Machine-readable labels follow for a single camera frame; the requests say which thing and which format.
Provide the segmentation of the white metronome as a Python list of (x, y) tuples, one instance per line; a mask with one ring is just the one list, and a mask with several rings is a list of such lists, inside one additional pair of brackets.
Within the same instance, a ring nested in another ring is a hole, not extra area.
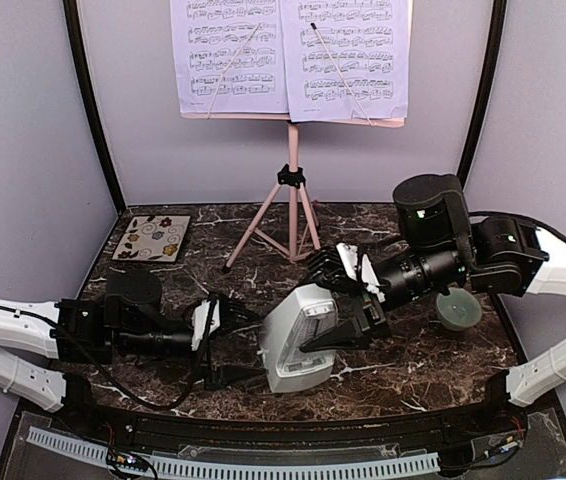
[(315, 284), (295, 288), (264, 318), (259, 352), (271, 392), (303, 391), (329, 378), (335, 351), (303, 352), (300, 347), (334, 327), (337, 318), (331, 292)]

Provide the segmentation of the sheet music page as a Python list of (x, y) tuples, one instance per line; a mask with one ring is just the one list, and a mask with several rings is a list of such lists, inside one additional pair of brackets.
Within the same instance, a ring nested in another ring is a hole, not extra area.
[(288, 112), (278, 1), (172, 1), (170, 13), (183, 115)]
[(413, 3), (281, 1), (294, 122), (380, 126), (407, 117)]

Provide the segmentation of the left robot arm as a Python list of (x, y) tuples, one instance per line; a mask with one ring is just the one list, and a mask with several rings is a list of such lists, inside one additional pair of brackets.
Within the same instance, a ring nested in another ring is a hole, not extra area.
[(214, 337), (253, 317), (243, 303), (212, 293), (178, 319), (161, 312), (162, 283), (147, 271), (113, 273), (98, 300), (63, 299), (21, 303), (0, 300), (0, 389), (41, 409), (64, 411), (83, 436), (104, 427), (103, 412), (90, 403), (91, 387), (80, 375), (34, 365), (17, 356), (27, 351), (51, 360), (91, 364), (103, 370), (117, 355), (192, 361), (190, 383), (207, 390), (263, 374), (263, 369), (212, 362)]

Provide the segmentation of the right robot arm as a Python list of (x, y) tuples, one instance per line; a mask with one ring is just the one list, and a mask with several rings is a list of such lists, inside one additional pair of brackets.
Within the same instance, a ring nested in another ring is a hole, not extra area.
[[(344, 243), (310, 259), (308, 280), (356, 302), (355, 318), (317, 333), (303, 352), (365, 349), (389, 335), (387, 312), (450, 285), (475, 293), (552, 294), (566, 297), (566, 236), (523, 215), (472, 213), (459, 178), (422, 174), (393, 191), (405, 252), (376, 264), (360, 247)], [(525, 364), (495, 374), (485, 403), (473, 413), (484, 434), (497, 432), (512, 416), (512, 405), (527, 407), (566, 383), (566, 338)]]

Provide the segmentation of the pink music stand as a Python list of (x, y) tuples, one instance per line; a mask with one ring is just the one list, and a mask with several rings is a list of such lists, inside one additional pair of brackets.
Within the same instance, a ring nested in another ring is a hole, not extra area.
[[(293, 122), (289, 114), (258, 114), (258, 113), (182, 113), (182, 117), (192, 120), (271, 120), (287, 123), (288, 163), (277, 173), (274, 187), (260, 205), (259, 210), (251, 220), (230, 257), (222, 267), (228, 273), (240, 253), (253, 235), (257, 235), (267, 244), (276, 249), (290, 262), (299, 262), (321, 248), (318, 233), (318, 219), (314, 205), (310, 200), (303, 168), (299, 164), (299, 125)], [(279, 191), (287, 187), (288, 201), (288, 246), (285, 247), (274, 238), (263, 232), (259, 225), (266, 212), (272, 205)]]

